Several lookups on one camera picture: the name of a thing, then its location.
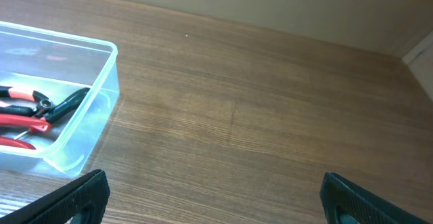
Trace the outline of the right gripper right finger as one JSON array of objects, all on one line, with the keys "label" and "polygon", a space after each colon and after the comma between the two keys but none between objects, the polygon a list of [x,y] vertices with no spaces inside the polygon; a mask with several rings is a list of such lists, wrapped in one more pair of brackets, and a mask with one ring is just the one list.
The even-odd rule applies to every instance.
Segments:
[{"label": "right gripper right finger", "polygon": [[319,195],[331,224],[428,224],[337,173],[324,175]]}]

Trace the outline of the red handled cutters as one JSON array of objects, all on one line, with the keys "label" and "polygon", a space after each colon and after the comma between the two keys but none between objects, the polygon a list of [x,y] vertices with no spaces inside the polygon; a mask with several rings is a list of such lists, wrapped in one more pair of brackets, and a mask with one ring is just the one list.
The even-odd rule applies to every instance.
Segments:
[{"label": "red handled cutters", "polygon": [[[45,119],[12,114],[1,114],[1,126],[27,127],[30,132],[39,131],[42,133],[48,132],[51,129],[51,124]],[[30,143],[3,136],[1,136],[1,145],[27,150],[35,150],[35,147]]]}]

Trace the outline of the black red screwdriver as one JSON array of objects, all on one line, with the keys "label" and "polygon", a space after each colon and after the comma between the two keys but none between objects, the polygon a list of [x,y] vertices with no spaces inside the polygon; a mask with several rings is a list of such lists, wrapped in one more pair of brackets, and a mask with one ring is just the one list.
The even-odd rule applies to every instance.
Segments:
[{"label": "black red screwdriver", "polygon": [[45,119],[51,125],[61,119],[63,116],[67,115],[67,113],[76,110],[81,102],[84,100],[85,96],[89,92],[89,88],[82,88],[74,93],[70,94],[64,101],[60,104],[55,105],[54,107],[38,117],[33,116],[33,118]]}]

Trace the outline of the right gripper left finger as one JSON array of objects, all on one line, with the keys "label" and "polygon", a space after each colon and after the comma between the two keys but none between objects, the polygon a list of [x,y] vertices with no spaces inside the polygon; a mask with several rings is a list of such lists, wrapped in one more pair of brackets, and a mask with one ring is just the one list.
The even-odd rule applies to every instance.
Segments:
[{"label": "right gripper left finger", "polygon": [[1,223],[99,224],[102,222],[109,196],[106,173],[97,169],[1,217]]}]

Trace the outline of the clear plastic container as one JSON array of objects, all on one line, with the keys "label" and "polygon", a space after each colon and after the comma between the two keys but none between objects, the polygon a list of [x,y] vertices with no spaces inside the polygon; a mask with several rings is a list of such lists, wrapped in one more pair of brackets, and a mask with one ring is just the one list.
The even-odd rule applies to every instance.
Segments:
[{"label": "clear plastic container", "polygon": [[31,150],[1,146],[1,170],[75,177],[84,169],[120,95],[116,57],[109,41],[1,23],[1,85],[47,96],[58,106],[87,89],[79,107],[46,132],[1,127]]}]

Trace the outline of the orange black needle-nose pliers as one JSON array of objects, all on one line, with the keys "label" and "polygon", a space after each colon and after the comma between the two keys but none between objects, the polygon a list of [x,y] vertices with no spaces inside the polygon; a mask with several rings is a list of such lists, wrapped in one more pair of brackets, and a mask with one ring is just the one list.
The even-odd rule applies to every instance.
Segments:
[{"label": "orange black needle-nose pliers", "polygon": [[26,106],[16,106],[1,101],[2,114],[38,117],[54,107],[54,103],[46,95],[24,87],[1,86],[1,98],[26,100],[36,104],[35,107],[30,108]]}]

